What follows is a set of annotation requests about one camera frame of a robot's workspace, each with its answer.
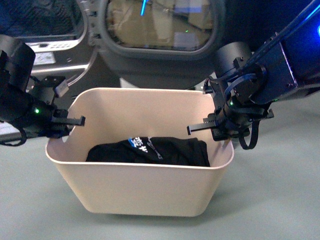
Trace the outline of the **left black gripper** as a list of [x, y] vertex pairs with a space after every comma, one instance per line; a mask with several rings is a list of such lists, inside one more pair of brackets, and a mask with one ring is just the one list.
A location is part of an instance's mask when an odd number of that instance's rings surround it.
[[59, 139], [70, 134], [68, 125], [84, 126], [86, 118], [67, 118], [68, 111], [59, 109], [54, 101], [68, 90], [66, 77], [46, 76], [42, 80], [35, 76], [31, 90], [26, 93], [27, 110], [14, 121], [14, 126], [39, 137]]

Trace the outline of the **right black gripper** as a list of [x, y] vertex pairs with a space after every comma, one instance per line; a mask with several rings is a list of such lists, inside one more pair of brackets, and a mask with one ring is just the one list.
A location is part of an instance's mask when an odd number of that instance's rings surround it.
[[231, 95], [231, 91], [240, 84], [256, 84], [257, 82], [258, 78], [255, 73], [245, 74], [233, 81], [226, 88], [226, 93], [222, 93], [214, 89], [213, 78], [211, 76], [207, 78], [204, 81], [203, 90], [206, 94], [215, 93], [214, 113], [209, 114], [203, 123], [188, 125], [187, 134], [211, 129], [213, 140], [216, 142], [228, 139], [239, 139], [243, 142], [247, 136], [251, 136], [250, 140], [256, 142], [259, 137], [260, 121], [274, 117], [273, 111], [269, 108], [270, 104], [243, 104], [236, 95]]

